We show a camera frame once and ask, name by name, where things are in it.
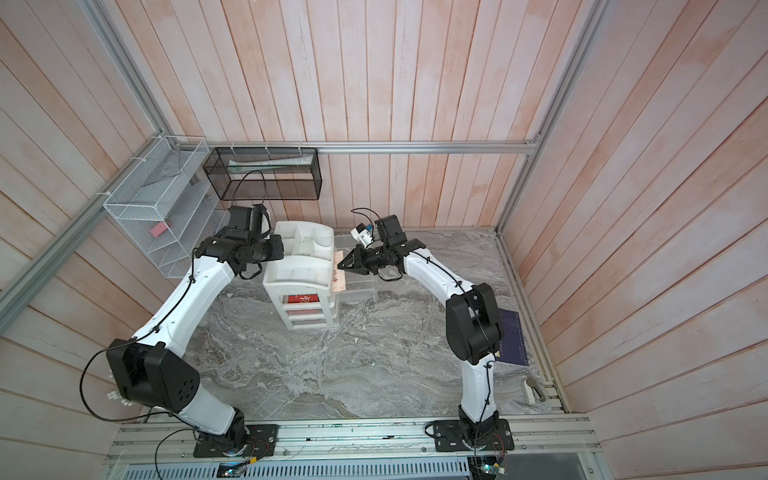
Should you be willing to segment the beige postcard red text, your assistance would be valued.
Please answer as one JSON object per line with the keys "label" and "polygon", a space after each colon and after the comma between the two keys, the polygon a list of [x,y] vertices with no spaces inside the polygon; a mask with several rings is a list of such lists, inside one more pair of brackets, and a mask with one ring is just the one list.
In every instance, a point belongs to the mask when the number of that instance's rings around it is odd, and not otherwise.
{"label": "beige postcard red text", "polygon": [[345,254],[342,250],[337,250],[334,252],[334,269],[332,280],[332,291],[334,293],[340,293],[346,290],[346,274],[345,271],[342,270],[339,266],[344,257]]}

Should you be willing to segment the white plastic drawer organizer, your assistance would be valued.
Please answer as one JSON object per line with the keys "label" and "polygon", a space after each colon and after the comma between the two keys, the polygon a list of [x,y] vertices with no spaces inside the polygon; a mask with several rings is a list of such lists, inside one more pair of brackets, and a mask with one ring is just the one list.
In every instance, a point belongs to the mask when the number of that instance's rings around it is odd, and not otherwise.
{"label": "white plastic drawer organizer", "polygon": [[[307,221],[279,221],[284,258],[267,264],[263,286],[289,330],[334,328],[338,304],[332,291],[334,230]],[[287,304],[287,295],[317,294],[318,303]]]}

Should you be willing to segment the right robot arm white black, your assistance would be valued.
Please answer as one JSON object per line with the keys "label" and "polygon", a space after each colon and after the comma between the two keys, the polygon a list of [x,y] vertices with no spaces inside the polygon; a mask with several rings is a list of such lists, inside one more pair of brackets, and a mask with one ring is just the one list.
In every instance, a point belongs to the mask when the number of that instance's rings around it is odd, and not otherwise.
{"label": "right robot arm white black", "polygon": [[446,339],[461,361],[458,425],[466,445],[478,447],[500,425],[493,383],[503,330],[492,287],[471,283],[449,270],[423,242],[406,236],[395,215],[361,223],[350,234],[356,245],[338,263],[339,269],[380,275],[394,267],[400,277],[418,281],[444,303]]}

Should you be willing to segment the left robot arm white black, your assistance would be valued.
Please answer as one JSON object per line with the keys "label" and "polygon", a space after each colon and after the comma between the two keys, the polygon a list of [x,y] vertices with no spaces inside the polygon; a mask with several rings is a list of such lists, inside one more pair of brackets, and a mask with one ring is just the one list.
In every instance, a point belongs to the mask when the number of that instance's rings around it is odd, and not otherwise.
{"label": "left robot arm white black", "polygon": [[228,213],[227,225],[193,250],[185,281],[132,338],[113,341],[106,358],[124,399],[173,414],[233,456],[248,441],[244,414],[207,391],[183,356],[219,293],[249,266],[283,259],[284,249],[264,205]]}

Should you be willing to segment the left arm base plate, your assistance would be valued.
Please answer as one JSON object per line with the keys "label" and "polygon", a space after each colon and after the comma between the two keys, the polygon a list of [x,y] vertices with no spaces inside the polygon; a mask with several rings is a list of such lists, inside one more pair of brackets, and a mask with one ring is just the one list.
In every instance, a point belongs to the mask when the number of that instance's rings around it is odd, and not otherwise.
{"label": "left arm base plate", "polygon": [[274,454],[278,431],[278,424],[244,424],[221,436],[200,433],[193,457],[269,457]]}

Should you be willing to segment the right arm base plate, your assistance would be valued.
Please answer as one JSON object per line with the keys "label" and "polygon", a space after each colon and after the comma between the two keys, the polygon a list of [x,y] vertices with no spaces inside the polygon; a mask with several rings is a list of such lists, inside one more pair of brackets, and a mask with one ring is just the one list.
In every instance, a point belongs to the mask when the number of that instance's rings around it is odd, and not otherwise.
{"label": "right arm base plate", "polygon": [[492,417],[480,424],[449,419],[429,423],[425,432],[434,440],[438,452],[509,452],[515,449],[509,423]]}

